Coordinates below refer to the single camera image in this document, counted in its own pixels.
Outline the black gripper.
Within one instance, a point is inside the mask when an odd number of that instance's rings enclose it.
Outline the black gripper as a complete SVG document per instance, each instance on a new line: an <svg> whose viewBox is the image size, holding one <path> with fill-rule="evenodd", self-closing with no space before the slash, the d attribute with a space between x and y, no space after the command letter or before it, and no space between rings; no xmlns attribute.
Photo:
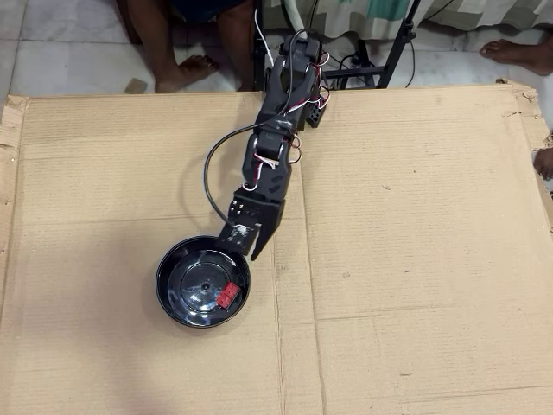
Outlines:
<svg viewBox="0 0 553 415"><path fill-rule="evenodd" d="M257 191L237 189L228 209L230 222L258 226L256 244L251 254L255 261L280 226L285 200L270 200Z"/></svg>

